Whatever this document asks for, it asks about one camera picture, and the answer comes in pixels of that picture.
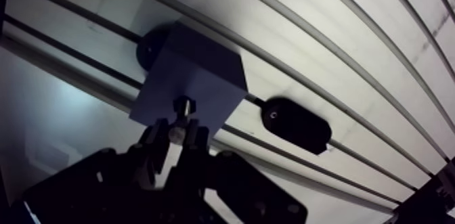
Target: gray block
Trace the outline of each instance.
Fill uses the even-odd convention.
[[[173,100],[196,100],[192,118],[209,128],[210,137],[248,93],[242,60],[237,53],[176,23],[153,63],[130,118],[153,125],[158,118],[173,122]]]

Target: metal rail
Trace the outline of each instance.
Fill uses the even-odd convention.
[[[115,23],[113,23],[111,21],[107,21],[106,19],[100,17],[99,15],[94,14],[67,0],[50,0],[50,1],[56,3],[57,5],[63,5],[64,8],[66,8],[67,10],[69,10],[71,12],[74,12],[75,14],[78,14],[78,15],[84,16],[84,17],[87,16],[86,18],[88,20],[91,20],[92,22],[95,22],[97,24],[99,23],[101,26],[103,26],[104,28],[106,28],[108,30],[112,29],[113,32],[119,34],[120,36],[122,36],[126,39],[129,39],[130,36],[135,36],[135,33],[129,32],[129,30],[127,30],[125,28],[121,28],[120,26],[116,25]],[[135,81],[134,79],[118,72],[117,70],[114,70],[114,69],[104,65],[103,63],[101,63],[95,59],[92,59],[92,58],[88,57],[87,55],[84,55],[83,53],[80,53],[79,51],[77,51],[59,41],[56,41],[55,39],[43,34],[42,32],[40,32],[38,30],[33,29],[32,27],[20,22],[19,20],[15,19],[11,16],[6,15],[5,20],[6,20],[6,22],[9,22],[11,25],[19,28],[20,30],[23,30],[24,32],[27,32],[28,34],[40,39],[41,41],[47,43],[48,45],[51,45],[51,46],[55,47],[56,49],[59,49],[60,51],[67,53],[68,55],[91,66],[92,68],[100,70],[100,71],[110,75],[111,77],[113,77],[127,85],[130,85],[136,89],[141,89],[141,87],[142,87],[142,84],[140,82]],[[139,42],[139,39],[140,39],[140,37],[136,35],[136,37],[132,41],[137,43],[137,42]],[[250,103],[255,104],[256,106],[259,106],[259,107],[261,107],[262,104],[264,103],[264,101],[262,99],[254,96],[251,93],[249,93],[245,97],[245,100],[247,100]],[[403,186],[405,186],[413,191],[417,190],[413,185],[410,185],[408,182],[404,181],[403,179],[400,179],[396,175],[390,173],[389,171],[387,171],[384,168],[380,167],[379,165],[373,163],[372,161],[369,161],[367,158],[361,156],[360,154],[354,152],[353,150],[346,148],[345,146],[336,142],[335,140],[332,140],[330,142],[330,144],[333,147],[344,152],[346,155],[348,155],[352,158],[355,158],[356,160],[358,160],[358,161],[364,163],[365,165],[369,166],[370,168],[382,173],[383,175],[387,176],[388,178],[402,184]]]
[[[327,92],[321,86],[315,84],[313,81],[309,80],[306,76],[296,71],[294,68],[290,67],[288,64],[285,64],[283,61],[274,57],[272,54],[268,53],[266,50],[258,47],[254,43],[251,43],[247,39],[241,37],[239,34],[234,31],[226,28],[220,23],[212,20],[211,18],[203,15],[202,13],[184,5],[183,3],[177,0],[156,0],[164,5],[174,9],[175,11],[193,19],[194,21],[206,26],[207,28],[217,32],[226,39],[232,41],[233,43],[239,45],[245,50],[256,55],[258,58],[262,59],[264,62],[270,64],[271,66],[277,68],[279,71],[283,72],[290,78],[296,80],[303,86],[307,87],[310,91],[313,91],[316,95],[319,95],[321,98],[325,99],[327,102],[338,108],[340,111],[354,119],[356,122],[360,123],[371,133],[376,135],[379,139],[382,139],[388,146],[392,147],[394,150],[399,152],[402,156],[408,159],[411,163],[416,165],[420,170],[425,172],[428,175],[432,175],[425,166],[423,166],[419,161],[417,161],[411,154],[407,153],[405,149],[396,144],[390,137],[384,134],[381,130],[376,128],[371,122],[367,121],[360,114],[351,109],[348,105],[344,104],[342,101],[337,99],[335,96]]]
[[[452,80],[455,82],[454,69],[450,65],[450,62],[447,59],[447,56],[442,51],[442,48],[437,43],[435,37],[433,36],[433,34],[431,34],[431,31],[428,29],[428,27],[425,24],[425,22],[423,22],[423,19],[421,18],[421,16],[419,16],[419,14],[414,9],[414,7],[411,5],[411,2],[409,2],[409,0],[399,0],[399,2],[404,6],[404,8],[406,8],[408,13],[411,15],[412,19],[414,19],[414,21],[416,22],[418,27],[422,30],[423,34],[428,39],[428,42],[430,42],[430,45],[433,46],[433,48],[435,49],[436,53],[438,54],[439,59],[441,59],[443,65],[446,68],[446,70],[448,71],[450,77],[452,77]]]
[[[309,36],[315,39],[322,46],[332,52],[338,59],[344,62],[350,69],[362,77],[373,89],[375,89],[383,98],[385,98],[438,152],[438,154],[445,160],[449,160],[446,153],[438,146],[435,140],[428,134],[428,132],[420,125],[420,123],[409,113],[400,102],[393,97],[388,90],[386,90],[368,71],[366,71],[360,64],[358,64],[349,54],[342,50],[337,44],[331,41],[326,35],[320,32],[316,27],[311,25],[300,15],[295,13],[285,4],[279,0],[260,0],[275,12],[279,13],[287,20],[292,22],[295,26],[306,32]]]

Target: black oval object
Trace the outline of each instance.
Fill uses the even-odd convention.
[[[172,24],[160,25],[143,36],[137,44],[136,58],[145,71],[148,72],[151,69],[171,33],[171,29]]]
[[[267,100],[261,109],[262,123],[271,133],[316,155],[327,150],[332,129],[324,119],[283,97]]]

